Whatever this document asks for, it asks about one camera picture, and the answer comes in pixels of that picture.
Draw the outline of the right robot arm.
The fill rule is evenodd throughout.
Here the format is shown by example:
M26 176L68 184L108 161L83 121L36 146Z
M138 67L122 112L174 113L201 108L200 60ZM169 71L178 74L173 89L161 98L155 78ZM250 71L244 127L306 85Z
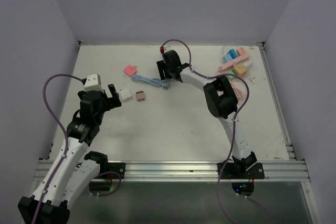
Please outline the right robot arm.
M255 153L251 150L243 131L238 127L238 99L233 87L226 76L213 79L202 77L191 70L189 63L181 63L180 57L174 50L166 51L160 47L163 57L157 67L162 80L174 79L181 83L190 84L204 92L207 108L210 114L219 119L230 140L229 158L232 162L224 161L223 172L227 177L246 178L257 163Z

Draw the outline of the white USB charger plug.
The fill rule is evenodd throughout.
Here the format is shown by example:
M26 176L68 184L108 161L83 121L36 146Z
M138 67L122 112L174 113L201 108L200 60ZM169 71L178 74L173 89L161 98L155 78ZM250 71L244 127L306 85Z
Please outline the white USB charger plug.
M128 101L133 98L131 91L128 88L121 89L119 95L122 101Z

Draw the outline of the light blue charger plug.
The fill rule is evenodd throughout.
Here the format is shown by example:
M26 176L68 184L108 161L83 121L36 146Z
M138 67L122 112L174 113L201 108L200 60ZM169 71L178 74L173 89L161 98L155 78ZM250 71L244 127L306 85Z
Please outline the light blue charger plug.
M225 63L228 63L228 62L232 61L233 58L232 58L232 56L230 54L225 54L223 56L223 60L224 60Z

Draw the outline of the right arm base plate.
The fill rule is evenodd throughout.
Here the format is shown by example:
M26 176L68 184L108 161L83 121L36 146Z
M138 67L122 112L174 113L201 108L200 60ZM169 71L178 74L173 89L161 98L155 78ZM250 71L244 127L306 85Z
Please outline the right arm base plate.
M221 179L264 179L265 173L262 163L256 163L249 169L239 168L236 163L227 163Z

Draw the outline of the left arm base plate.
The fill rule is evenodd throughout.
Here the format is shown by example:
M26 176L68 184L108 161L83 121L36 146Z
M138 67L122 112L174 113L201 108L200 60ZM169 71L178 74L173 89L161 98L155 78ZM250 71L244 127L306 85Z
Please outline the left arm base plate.
M126 164L123 162L109 162L106 168L95 179L124 179Z

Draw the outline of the brown pink USB charger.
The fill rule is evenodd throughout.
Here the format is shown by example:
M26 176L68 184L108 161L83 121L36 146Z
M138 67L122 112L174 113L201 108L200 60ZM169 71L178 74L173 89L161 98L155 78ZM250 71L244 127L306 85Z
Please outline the brown pink USB charger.
M145 100L145 93L144 93L144 91L138 91L138 92L136 92L135 93L135 97L136 97L136 100L138 102L144 101Z

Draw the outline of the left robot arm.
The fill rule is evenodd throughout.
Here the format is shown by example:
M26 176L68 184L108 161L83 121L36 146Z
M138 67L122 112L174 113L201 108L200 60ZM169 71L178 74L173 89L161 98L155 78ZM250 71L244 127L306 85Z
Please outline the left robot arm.
M110 98L99 88L78 92L80 109L67 126L59 154L32 195L22 197L18 203L24 223L67 223L75 201L92 180L123 179L123 175L109 169L106 154L88 150L104 114L121 106L114 85L108 85L108 89Z

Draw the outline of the pink power strip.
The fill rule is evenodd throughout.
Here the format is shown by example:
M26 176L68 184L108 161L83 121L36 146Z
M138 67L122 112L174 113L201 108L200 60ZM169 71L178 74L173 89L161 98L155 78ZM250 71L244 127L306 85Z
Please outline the pink power strip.
M242 47L235 50L237 52L238 57L236 59L233 59L232 61L228 63L223 63L220 65L217 69L218 72L224 72L228 69L233 68L234 65L242 63L250 58L250 54Z

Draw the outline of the pink adapter plug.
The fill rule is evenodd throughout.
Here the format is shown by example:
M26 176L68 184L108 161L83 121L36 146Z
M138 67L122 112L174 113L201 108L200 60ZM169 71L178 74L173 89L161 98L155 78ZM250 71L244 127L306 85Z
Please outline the pink adapter plug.
M134 74L137 74L137 67L136 66L132 66L132 65L127 65L123 72L128 76L131 77Z

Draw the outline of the blue cube socket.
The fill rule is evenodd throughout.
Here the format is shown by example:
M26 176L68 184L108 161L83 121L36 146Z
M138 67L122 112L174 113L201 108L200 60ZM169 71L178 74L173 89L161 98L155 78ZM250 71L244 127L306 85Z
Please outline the blue cube socket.
M228 54L233 58L236 59L238 57L237 52L234 49L228 51Z

